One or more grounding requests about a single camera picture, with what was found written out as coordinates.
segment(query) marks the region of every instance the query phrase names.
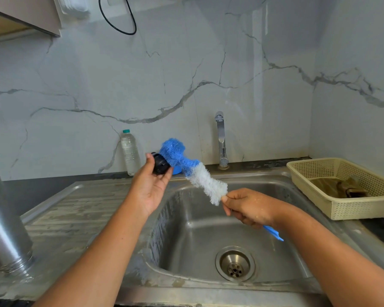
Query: blue bristles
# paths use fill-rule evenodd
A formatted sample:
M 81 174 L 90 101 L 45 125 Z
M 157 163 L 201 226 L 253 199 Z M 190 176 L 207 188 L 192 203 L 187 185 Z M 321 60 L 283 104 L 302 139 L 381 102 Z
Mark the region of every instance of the blue bristles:
M 172 166 L 181 166 L 182 171 L 188 177 L 192 174 L 192 168 L 199 164 L 199 160 L 190 160 L 186 158 L 183 153 L 185 146 L 177 139 L 171 138 L 166 140 L 159 151 L 166 161 Z

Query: black cable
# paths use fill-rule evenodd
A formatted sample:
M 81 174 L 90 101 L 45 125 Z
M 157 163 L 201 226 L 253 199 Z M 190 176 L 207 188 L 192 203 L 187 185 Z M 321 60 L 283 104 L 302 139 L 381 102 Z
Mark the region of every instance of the black cable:
M 132 21 L 134 22 L 135 30 L 134 30 L 134 32 L 132 32 L 132 33 L 127 33 L 127 32 L 124 32 L 124 31 L 122 31 L 122 30 L 119 30 L 116 26 L 114 26 L 113 24 L 110 23 L 110 21 L 107 19 L 107 17 L 105 17 L 104 12 L 102 11 L 101 0 L 98 0 L 99 10 L 101 11 L 102 17 L 104 17 L 105 21 L 106 21 L 111 27 L 113 27 L 115 30 L 117 30 L 118 32 L 121 32 L 121 33 L 123 33 L 123 34 L 126 34 L 126 35 L 134 35 L 135 33 L 137 33 L 137 24 L 135 23 L 135 18 L 134 18 L 134 15 L 132 14 L 131 7 L 129 6 L 128 0 L 125 0 L 125 1 L 127 2 L 128 9 L 129 9 L 129 13 L 131 14 Z

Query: beige basket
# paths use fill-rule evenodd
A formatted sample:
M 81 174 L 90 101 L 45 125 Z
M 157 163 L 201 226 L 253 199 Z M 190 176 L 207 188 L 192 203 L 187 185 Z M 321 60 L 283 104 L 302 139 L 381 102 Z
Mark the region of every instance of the beige basket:
M 288 162 L 293 183 L 330 219 L 351 220 L 384 217 L 384 178 L 341 158 L 318 158 Z M 326 195 L 310 180 L 352 175 L 373 197 L 334 198 Z

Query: left hand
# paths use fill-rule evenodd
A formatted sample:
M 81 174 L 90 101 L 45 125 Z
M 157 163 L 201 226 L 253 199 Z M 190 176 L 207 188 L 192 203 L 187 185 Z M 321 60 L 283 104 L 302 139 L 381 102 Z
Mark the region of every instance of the left hand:
M 149 217 L 159 206 L 174 171 L 174 168 L 171 167 L 164 175 L 155 175 L 152 173 L 154 166 L 154 157 L 147 153 L 147 162 L 132 179 L 131 188 L 125 199 L 125 201 L 141 206 L 146 217 Z

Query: black bottle cap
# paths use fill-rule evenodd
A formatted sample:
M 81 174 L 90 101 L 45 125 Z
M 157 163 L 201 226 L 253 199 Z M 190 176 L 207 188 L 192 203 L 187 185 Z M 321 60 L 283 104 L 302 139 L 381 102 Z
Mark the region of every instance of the black bottle cap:
M 171 168 L 171 165 L 168 164 L 166 159 L 161 154 L 155 152 L 152 152 L 151 154 L 155 159 L 155 166 L 152 173 L 156 175 L 165 174 L 169 170 L 169 168 Z

